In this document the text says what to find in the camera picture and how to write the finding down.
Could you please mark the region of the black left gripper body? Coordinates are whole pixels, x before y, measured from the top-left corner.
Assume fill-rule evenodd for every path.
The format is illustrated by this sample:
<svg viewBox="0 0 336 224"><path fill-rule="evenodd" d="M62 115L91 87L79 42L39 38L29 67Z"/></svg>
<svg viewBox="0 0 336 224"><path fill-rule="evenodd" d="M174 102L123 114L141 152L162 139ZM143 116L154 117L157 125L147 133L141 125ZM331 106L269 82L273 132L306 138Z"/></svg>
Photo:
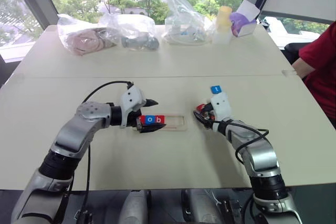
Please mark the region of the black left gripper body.
<svg viewBox="0 0 336 224"><path fill-rule="evenodd" d="M145 132L145 126L141 122L140 116L142 115L141 108L146 106L147 101L145 99L142 103L131 103L127 106L125 110L126 127L134 127L138 132Z"/></svg>

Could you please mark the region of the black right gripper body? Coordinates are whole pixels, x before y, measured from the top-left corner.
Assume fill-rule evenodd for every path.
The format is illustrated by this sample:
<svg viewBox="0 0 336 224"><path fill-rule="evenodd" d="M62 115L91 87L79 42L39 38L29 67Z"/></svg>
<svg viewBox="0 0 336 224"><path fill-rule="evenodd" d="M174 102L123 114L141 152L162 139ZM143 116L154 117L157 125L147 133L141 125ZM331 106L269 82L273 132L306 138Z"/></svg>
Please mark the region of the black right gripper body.
<svg viewBox="0 0 336 224"><path fill-rule="evenodd" d="M213 122L215 121L215 115L214 115L214 108L211 104L211 110L210 111L201 111L203 116L208 116L212 120L212 128L213 128Z"/></svg>

